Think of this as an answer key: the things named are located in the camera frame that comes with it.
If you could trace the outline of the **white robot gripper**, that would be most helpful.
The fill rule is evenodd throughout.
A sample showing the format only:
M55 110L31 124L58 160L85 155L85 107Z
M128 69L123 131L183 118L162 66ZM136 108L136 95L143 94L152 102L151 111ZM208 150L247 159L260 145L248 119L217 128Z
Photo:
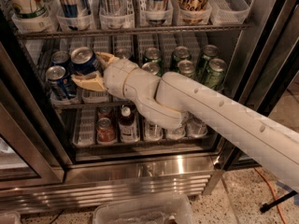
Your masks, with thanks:
M127 59L118 59L113 54L106 52L96 51L95 55L99 63L106 68L104 79L98 71L95 71L84 76L72 75L72 80L82 89L90 91L105 91L107 89L111 95L123 98L125 80L138 65Z

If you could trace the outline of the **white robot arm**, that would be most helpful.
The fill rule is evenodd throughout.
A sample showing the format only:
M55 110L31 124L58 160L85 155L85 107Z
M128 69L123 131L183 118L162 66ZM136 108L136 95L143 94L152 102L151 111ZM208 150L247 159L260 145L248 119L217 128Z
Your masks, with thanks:
M189 112L299 191L299 133L179 73L158 77L111 54L101 63L103 73L72 76L73 81L132 101L144 118L164 129L178 128Z

